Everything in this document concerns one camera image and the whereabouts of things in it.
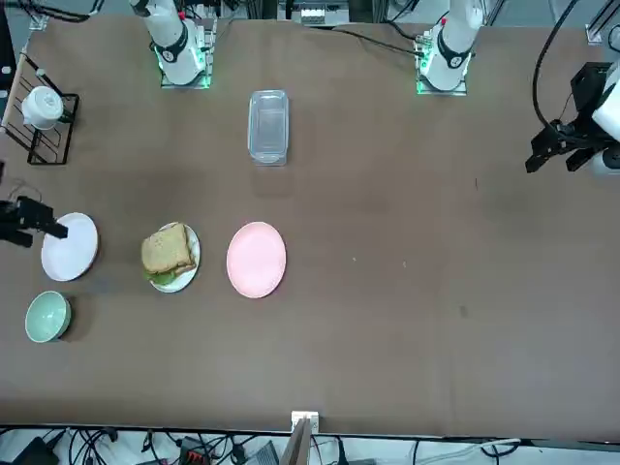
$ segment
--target black wire rack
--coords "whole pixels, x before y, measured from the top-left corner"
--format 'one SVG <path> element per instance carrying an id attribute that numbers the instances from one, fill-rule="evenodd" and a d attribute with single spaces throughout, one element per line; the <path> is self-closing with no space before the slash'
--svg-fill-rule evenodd
<path id="1" fill-rule="evenodd" d="M 49 130 L 42 131 L 23 120 L 21 104 L 36 86 L 44 85 L 56 92 L 63 101 L 68 123 L 58 123 Z M 19 56 L 15 79 L 7 101 L 0 131 L 7 134 L 28 152 L 29 165 L 60 166 L 67 164 L 69 146 L 76 124 L 79 95 L 62 92 L 28 55 Z"/>

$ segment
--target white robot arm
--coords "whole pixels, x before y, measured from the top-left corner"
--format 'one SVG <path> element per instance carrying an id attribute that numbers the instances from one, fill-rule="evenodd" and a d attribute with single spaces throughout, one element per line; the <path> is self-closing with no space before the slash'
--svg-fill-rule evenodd
<path id="1" fill-rule="evenodd" d="M 173 0 L 129 0 L 134 13 L 144 19 L 166 78 L 175 85 L 192 82 L 205 69 L 198 28 L 189 18 L 181 20 Z"/>
<path id="2" fill-rule="evenodd" d="M 420 69 L 435 89 L 451 91 L 461 83 L 483 21 L 480 0 L 450 0 L 449 12 L 428 33 L 432 49 Z"/>

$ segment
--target table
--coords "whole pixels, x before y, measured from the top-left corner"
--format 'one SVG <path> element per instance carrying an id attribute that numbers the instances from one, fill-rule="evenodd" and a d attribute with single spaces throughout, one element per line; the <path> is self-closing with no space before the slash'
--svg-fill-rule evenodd
<path id="1" fill-rule="evenodd" d="M 417 96 L 411 57 L 287 22 L 226 28 L 209 91 L 161 90 L 135 17 L 35 34 L 30 54 L 79 93 L 80 120 L 64 168 L 28 167 L 4 139 L 7 176 L 91 215 L 102 246 L 61 284 L 41 237 L 0 244 L 3 420 L 286 430 L 291 410 L 316 410 L 324 432 L 617 439 L 620 183 L 523 165 L 548 32 L 483 29 L 467 98 Z M 597 58 L 581 30 L 558 35 L 548 118 Z M 250 94 L 267 88 L 291 99 L 283 169 L 247 152 Z M 254 220 L 289 257 L 258 301 L 225 270 Z M 170 221 L 203 253 L 177 295 L 140 270 L 141 241 Z M 66 343 L 39 346 L 23 318 L 49 289 L 77 315 Z"/>

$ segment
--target plate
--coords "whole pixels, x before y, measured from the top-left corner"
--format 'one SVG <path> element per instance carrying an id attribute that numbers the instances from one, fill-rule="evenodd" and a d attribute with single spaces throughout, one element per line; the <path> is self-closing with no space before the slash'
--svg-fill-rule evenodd
<path id="1" fill-rule="evenodd" d="M 99 248 L 97 227 L 83 213 L 69 213 L 58 219 L 69 233 L 59 239 L 46 234 L 41 249 L 43 270 L 54 281 L 71 281 L 79 278 L 95 261 Z"/>
<path id="2" fill-rule="evenodd" d="M 280 233 L 262 222 L 249 223 L 234 235 L 226 257 L 232 286 L 249 298 L 261 298 L 278 287 L 287 267 Z"/>
<path id="3" fill-rule="evenodd" d="M 174 225 L 176 225 L 176 222 L 168 223 L 167 225 L 161 227 L 159 231 L 166 230 L 167 228 L 170 228 Z M 194 264 L 196 266 L 194 267 L 194 269 L 190 269 L 189 271 L 185 271 L 184 273 L 179 274 L 174 279 L 174 281 L 164 286 L 149 281 L 156 290 L 162 293 L 178 293 L 179 291 L 187 288 L 187 286 L 194 279 L 194 276 L 196 276 L 196 273 L 198 272 L 198 266 L 199 264 L 201 264 L 201 242 L 198 240 L 198 235 L 189 226 L 183 226 L 185 227 L 185 233 L 187 234 L 187 244 L 190 248 L 190 255 L 192 256 L 192 260 L 194 260 Z"/>

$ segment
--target bread slice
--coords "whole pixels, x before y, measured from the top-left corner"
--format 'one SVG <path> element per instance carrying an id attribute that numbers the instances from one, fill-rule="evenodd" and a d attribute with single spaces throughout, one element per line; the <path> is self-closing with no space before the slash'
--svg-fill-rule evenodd
<path id="1" fill-rule="evenodd" d="M 187 233 L 181 223 L 155 232 L 142 243 L 142 265 L 148 273 L 166 273 L 192 264 Z"/>

